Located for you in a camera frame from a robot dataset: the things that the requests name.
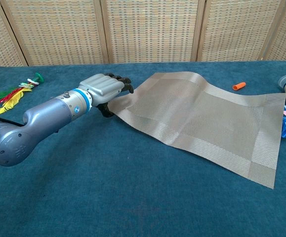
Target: blue ring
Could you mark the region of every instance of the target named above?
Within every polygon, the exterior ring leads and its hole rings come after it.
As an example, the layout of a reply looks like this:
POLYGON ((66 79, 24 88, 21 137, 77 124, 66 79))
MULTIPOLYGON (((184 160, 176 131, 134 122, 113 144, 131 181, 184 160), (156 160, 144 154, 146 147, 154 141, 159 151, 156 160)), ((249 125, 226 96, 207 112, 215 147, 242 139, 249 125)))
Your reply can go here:
POLYGON ((87 110, 86 110, 86 112, 85 112, 85 113, 87 113, 87 112, 89 111, 89 109, 90 109, 90 105, 89 105, 89 101, 88 101, 87 96, 86 96, 82 91, 80 91, 80 90, 78 90, 78 89, 73 89, 73 91, 76 91, 76 92, 78 92, 80 95, 83 96, 83 98, 84 98, 84 100, 85 100, 85 103, 87 104, 87 110))

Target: orange cap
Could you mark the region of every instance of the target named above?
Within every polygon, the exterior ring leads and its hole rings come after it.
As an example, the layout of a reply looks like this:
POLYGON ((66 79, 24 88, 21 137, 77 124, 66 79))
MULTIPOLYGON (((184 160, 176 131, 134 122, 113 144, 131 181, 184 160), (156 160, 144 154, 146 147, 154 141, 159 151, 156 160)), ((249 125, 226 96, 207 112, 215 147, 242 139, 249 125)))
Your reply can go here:
POLYGON ((246 85, 246 82, 241 82, 237 85, 233 85, 233 90, 239 90, 242 89, 246 85))

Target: robotic hand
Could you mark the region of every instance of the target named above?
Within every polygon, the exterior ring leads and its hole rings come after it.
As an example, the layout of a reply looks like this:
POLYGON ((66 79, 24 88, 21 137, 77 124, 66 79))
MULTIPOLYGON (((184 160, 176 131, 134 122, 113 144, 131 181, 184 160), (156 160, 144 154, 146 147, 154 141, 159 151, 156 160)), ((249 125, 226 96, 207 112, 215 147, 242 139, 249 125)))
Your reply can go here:
POLYGON ((22 162, 43 139, 86 114, 96 106, 105 117, 111 117, 108 102, 122 91, 133 93, 128 78, 113 74, 96 74, 43 104, 27 110, 24 125, 0 119, 0 165, 22 162))

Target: yellow feather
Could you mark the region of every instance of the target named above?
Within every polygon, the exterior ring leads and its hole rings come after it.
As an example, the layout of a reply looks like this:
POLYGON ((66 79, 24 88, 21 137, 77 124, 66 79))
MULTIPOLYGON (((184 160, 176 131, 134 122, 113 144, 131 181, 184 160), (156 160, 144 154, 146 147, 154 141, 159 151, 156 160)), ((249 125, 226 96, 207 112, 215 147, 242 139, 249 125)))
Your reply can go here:
POLYGON ((23 97, 24 91, 32 91, 29 88, 23 88, 16 92, 8 101, 4 102, 2 107, 0 108, 0 114, 12 109, 17 103, 19 103, 19 100, 23 97))

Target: gray robot arm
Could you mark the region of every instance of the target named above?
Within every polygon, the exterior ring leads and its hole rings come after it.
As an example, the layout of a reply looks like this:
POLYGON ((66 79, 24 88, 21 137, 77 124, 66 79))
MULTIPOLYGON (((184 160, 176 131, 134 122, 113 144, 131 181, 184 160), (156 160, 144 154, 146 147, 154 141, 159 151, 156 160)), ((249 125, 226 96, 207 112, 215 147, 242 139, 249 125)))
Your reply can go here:
POLYGON ((92 106, 110 117, 113 114, 108 110, 108 102, 125 90, 133 93, 129 79, 96 74, 80 82, 78 88, 27 110, 24 126, 0 121, 0 165, 22 162, 40 141, 86 114, 92 106))

